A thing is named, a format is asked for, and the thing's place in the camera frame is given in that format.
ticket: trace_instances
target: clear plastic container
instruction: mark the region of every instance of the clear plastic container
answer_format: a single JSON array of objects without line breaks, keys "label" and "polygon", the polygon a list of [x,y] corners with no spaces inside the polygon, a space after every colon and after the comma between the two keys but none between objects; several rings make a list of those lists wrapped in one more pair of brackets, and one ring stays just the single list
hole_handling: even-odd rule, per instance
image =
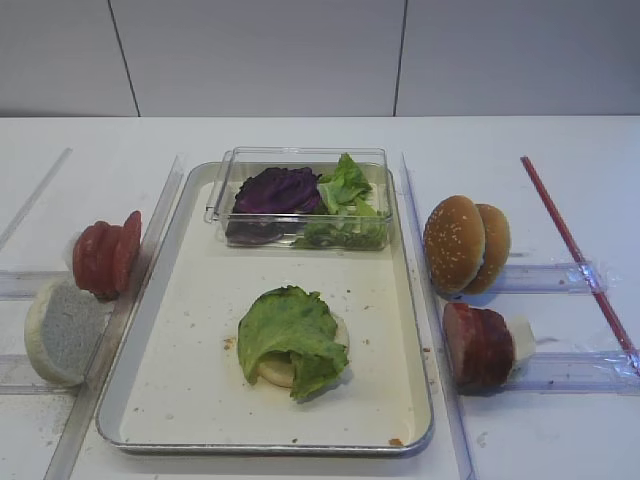
[{"label": "clear plastic container", "polygon": [[[246,214],[234,212],[236,195],[250,177],[269,167],[311,168],[315,175],[333,174],[343,153],[360,167],[371,186],[366,203],[377,215]],[[360,148],[249,148],[227,152],[217,172],[205,220],[221,226],[229,246],[381,250],[392,229],[391,173],[384,150]]]}]

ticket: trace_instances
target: red straw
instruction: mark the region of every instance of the red straw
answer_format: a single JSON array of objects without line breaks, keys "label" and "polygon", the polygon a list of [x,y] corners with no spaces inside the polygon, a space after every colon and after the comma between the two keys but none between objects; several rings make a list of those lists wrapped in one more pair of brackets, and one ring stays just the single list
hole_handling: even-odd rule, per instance
[{"label": "red straw", "polygon": [[[571,235],[571,232],[569,231],[569,227],[567,227],[567,224],[564,223],[564,220],[562,220],[562,216],[560,215],[560,212],[558,211],[557,207],[553,203],[553,200],[551,200],[551,195],[549,195],[549,192],[547,192],[547,189],[544,187],[544,184],[542,183],[542,180],[540,180],[540,177],[538,176],[536,169],[533,168],[533,164],[531,163],[531,160],[529,160],[529,157],[521,157],[520,160],[522,161],[522,164],[524,165],[525,170],[529,174],[529,178],[531,178],[533,185],[536,187],[536,190],[538,191],[538,195],[540,195],[540,198],[542,199],[542,203],[544,203],[544,206],[547,207],[547,211],[549,212],[549,215],[551,215],[551,219],[553,220],[553,223],[556,224],[556,228],[558,229],[558,232],[560,232],[560,235],[562,235],[562,239],[564,240],[564,243],[567,245],[567,248],[571,252],[571,255],[573,256],[574,261],[576,263],[585,262],[586,260],[582,255],[580,248],[578,248],[578,244],[576,243],[573,236]],[[622,349],[629,354],[631,361],[633,362],[633,365],[636,369],[636,373],[640,374],[640,370],[639,370],[640,365],[638,365],[637,363],[638,352],[636,351],[636,348],[633,346],[633,342],[629,338],[629,335],[627,334],[626,330],[622,326],[622,323],[620,322],[618,315],[613,309],[613,306],[609,302],[609,299],[607,298],[604,292],[595,291],[593,285],[591,285],[590,282],[589,282],[589,285],[591,286],[591,294],[596,299],[596,302],[598,302],[598,305],[600,306],[600,310],[602,310],[602,313],[607,319],[607,322],[609,322],[609,326],[611,327],[613,334],[616,336],[616,339],[618,340],[620,347],[622,347]]]}]

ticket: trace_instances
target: white wall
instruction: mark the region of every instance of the white wall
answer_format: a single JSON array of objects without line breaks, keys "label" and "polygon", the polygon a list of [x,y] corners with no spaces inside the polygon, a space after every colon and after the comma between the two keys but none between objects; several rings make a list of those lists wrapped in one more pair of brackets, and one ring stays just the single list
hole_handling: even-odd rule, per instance
[{"label": "white wall", "polygon": [[393,113],[404,0],[114,0],[143,116]]},{"label": "white wall", "polygon": [[640,114],[640,0],[409,0],[397,113]]},{"label": "white wall", "polygon": [[0,0],[0,116],[136,115],[106,0]]}]

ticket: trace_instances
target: top bun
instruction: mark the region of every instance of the top bun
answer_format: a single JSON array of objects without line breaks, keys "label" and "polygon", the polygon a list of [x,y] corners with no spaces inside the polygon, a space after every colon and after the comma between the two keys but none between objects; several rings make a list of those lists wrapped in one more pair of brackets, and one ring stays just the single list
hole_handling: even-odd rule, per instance
[{"label": "top bun", "polygon": [[485,250],[485,227],[476,205],[462,195],[440,202],[427,220],[424,247],[436,290],[453,294],[469,285]]},{"label": "top bun", "polygon": [[467,285],[462,292],[476,295],[487,290],[502,271],[502,267],[507,263],[509,250],[511,249],[511,234],[509,232],[509,222],[507,217],[491,205],[476,205],[485,233],[484,263],[478,270],[478,274]]}]

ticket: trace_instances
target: bottom bun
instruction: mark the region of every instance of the bottom bun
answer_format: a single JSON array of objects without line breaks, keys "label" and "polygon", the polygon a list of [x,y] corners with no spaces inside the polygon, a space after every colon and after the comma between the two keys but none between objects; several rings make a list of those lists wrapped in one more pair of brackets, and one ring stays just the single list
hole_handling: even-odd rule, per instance
[{"label": "bottom bun", "polygon": [[[344,345],[346,350],[349,351],[349,332],[347,331],[347,325],[344,323],[344,320],[335,313],[331,313],[331,315],[338,326],[334,341],[340,345]],[[274,352],[265,355],[262,362],[258,365],[258,375],[267,382],[279,387],[291,388],[293,386],[293,379],[295,378],[295,370],[289,354]]]}]

